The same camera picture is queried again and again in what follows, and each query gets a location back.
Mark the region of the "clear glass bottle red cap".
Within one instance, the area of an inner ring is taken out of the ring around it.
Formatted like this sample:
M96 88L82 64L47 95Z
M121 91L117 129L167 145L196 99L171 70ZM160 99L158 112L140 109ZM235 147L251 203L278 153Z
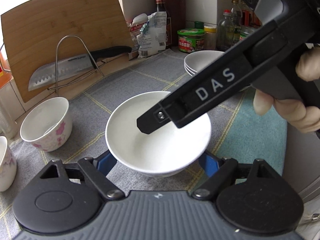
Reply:
M234 23L231 20L231 11L224 10L223 19L217 26L216 50L226 51L233 45Z

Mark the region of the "orange oil jug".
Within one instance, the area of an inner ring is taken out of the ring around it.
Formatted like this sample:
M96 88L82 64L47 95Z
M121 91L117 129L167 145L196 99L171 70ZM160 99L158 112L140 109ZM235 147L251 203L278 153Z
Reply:
M12 79L12 73L8 61L4 58L2 51L4 50L4 44L1 45L1 77L0 88L3 88Z

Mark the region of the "green lid sauce jar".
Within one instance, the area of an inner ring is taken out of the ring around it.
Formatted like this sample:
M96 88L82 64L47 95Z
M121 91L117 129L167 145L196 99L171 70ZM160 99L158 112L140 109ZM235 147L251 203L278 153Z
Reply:
M203 29L181 29L177 34L179 51L190 54L204 49L205 31Z

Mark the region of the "yellow lid spice jar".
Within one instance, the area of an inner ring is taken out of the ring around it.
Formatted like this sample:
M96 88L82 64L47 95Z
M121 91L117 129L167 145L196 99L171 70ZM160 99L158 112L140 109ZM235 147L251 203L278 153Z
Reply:
M215 50L216 49L216 27L204 26L205 36L204 36L204 48L205 50Z

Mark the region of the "pink flower cup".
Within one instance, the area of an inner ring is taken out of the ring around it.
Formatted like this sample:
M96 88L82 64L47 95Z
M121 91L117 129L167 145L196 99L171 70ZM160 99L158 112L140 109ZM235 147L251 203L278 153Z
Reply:
M60 148L73 128L69 101L55 97L36 106L23 120L20 137L44 152Z
M14 157L5 136L0 137L0 154L0 191L4 192L11 187L17 171L16 158Z

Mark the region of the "white bowl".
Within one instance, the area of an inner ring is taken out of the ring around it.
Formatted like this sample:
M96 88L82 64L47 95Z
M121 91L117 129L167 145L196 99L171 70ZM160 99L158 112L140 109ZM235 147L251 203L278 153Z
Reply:
M154 91L133 96L113 111L106 124L105 138L112 155L149 177L181 172L205 152L212 135L208 114L183 128L170 122L151 134L142 133L137 118L167 95L165 91Z

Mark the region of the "bamboo cutting board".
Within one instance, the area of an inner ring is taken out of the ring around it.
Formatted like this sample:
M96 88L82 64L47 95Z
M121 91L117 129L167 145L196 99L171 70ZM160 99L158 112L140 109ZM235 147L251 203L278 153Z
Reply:
M24 102L31 75L56 58L114 46L133 46L118 0L29 0L1 15L3 41Z

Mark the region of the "dark soy sauce bottle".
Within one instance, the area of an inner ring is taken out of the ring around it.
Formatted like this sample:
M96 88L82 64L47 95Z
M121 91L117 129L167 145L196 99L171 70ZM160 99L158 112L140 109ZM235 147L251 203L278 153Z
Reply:
M170 48L172 45L171 36L171 17L165 7L164 0L156 0L157 7L157 21L160 25L161 31L159 32L159 45L163 50L165 47Z

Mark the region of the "green label glass jar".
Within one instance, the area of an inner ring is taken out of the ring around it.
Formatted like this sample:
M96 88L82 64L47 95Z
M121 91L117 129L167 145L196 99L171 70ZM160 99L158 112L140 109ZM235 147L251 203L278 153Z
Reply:
M241 31L240 31L240 37L239 40L244 40L247 36L251 35L252 33L254 33L256 31L255 28L252 27L248 27L248 26L242 26L241 27Z

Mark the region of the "grey checked towel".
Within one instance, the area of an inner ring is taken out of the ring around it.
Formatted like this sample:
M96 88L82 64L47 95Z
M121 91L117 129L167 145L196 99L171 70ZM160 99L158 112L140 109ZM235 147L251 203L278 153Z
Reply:
M1 239L12 239L20 226L12 212L17 194L52 159L75 163L84 157L97 157L107 150L105 128L112 112L126 100L144 94L146 107L173 92L189 80L182 53L167 50L129 66L122 57L106 65L117 71L71 98L73 120L70 137L60 148L44 152L16 140L10 145L17 160L16 178L1 193ZM254 90L247 89L224 101L208 113L212 132L208 150L217 157L234 158L240 163L265 159L278 173L284 168L287 124L275 110L258 116L253 110Z

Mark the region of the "red white seasoning bag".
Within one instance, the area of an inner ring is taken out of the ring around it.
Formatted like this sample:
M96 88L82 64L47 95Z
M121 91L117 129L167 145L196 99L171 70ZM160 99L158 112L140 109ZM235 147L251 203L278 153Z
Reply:
M131 39L133 42L133 48L131 53L129 53L129 60L134 59L138 56L139 44L137 40L137 36L140 34L140 30L143 25L148 21L148 16L145 13L142 13L136 16L132 22L129 24L129 31L131 35Z

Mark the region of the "dark oil bottle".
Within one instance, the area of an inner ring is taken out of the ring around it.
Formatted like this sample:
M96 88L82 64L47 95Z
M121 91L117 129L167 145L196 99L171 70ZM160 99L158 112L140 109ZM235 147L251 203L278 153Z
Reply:
M240 41L242 10L239 6L239 0L232 0L231 21L234 24L233 44Z

